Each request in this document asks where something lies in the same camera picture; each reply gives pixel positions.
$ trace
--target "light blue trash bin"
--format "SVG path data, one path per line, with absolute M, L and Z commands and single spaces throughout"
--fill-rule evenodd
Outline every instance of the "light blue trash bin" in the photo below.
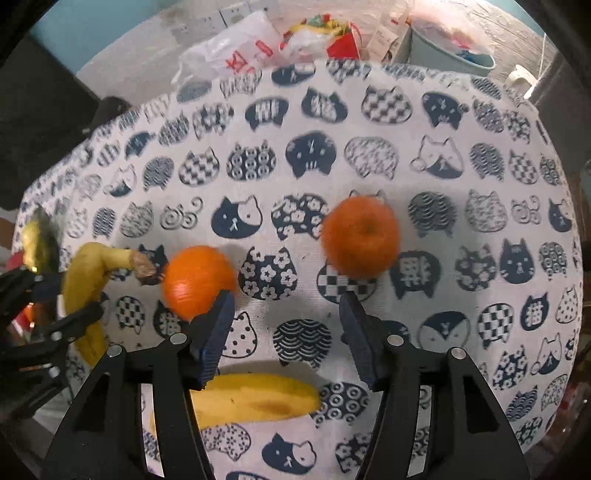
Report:
M 486 77 L 496 66 L 495 59 L 490 55 L 474 55 L 474 57 L 478 59 L 480 64 L 443 50 L 413 29 L 410 58 L 408 59 L 408 62 L 412 65 L 443 71 L 470 73 L 481 77 Z

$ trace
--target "silver screw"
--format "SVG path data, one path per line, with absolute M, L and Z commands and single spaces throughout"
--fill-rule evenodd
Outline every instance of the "silver screw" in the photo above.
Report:
M 122 351 L 123 351 L 123 349 L 121 348 L 121 345 L 111 345 L 107 349 L 107 355 L 109 355 L 111 358 L 113 358 L 114 356 L 119 355 Z
M 59 367 L 51 367 L 49 369 L 49 376 L 52 378 L 57 377 L 60 374 L 60 368 Z
M 457 358 L 458 360 L 463 360 L 466 358 L 466 351 L 458 346 L 455 346 L 452 348 L 452 357 Z
M 401 346 L 404 344 L 404 338 L 400 335 L 388 335 L 386 339 L 390 345 Z
M 175 333 L 170 337 L 170 343 L 173 345 L 180 345 L 187 341 L 187 336 L 184 333 Z

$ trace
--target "white cable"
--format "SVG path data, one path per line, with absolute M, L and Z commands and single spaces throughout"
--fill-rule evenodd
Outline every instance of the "white cable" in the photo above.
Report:
M 544 39 L 542 41 L 542 56 L 540 57 L 540 71 L 538 72 L 538 80 L 542 76 L 542 67 L 544 66 L 544 52 L 546 51 L 546 33 L 544 33 Z

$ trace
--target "round table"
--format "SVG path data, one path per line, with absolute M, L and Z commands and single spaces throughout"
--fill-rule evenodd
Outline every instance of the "round table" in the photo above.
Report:
M 322 220 L 351 195 L 399 220 L 390 272 L 354 281 L 323 256 Z M 488 79 L 358 61 L 254 71 L 131 109 L 26 192 L 13 250 L 35 204 L 63 227 L 61 267 L 85 242 L 146 252 L 159 271 L 191 245 L 220 248 L 238 276 L 224 372 L 276 372 L 315 385 L 320 411 L 202 431 L 217 478 L 351 478 L 380 394 L 342 339 L 338 299 L 415 346 L 463 347 L 523 450 L 541 439 L 572 367 L 582 309 L 574 210 L 535 107 Z M 158 280 L 117 271 L 105 288 L 110 343 L 153 346 L 178 331 Z M 75 352 L 70 375 L 88 372 Z M 143 389 L 148 464 L 161 472 Z M 424 465 L 421 392 L 410 473 Z

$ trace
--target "blue wall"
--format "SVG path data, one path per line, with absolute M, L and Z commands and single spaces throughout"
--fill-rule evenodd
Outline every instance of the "blue wall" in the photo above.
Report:
M 136 25 L 178 0 L 59 0 L 31 34 L 72 73 Z M 489 0 L 539 35 L 542 29 L 514 0 Z

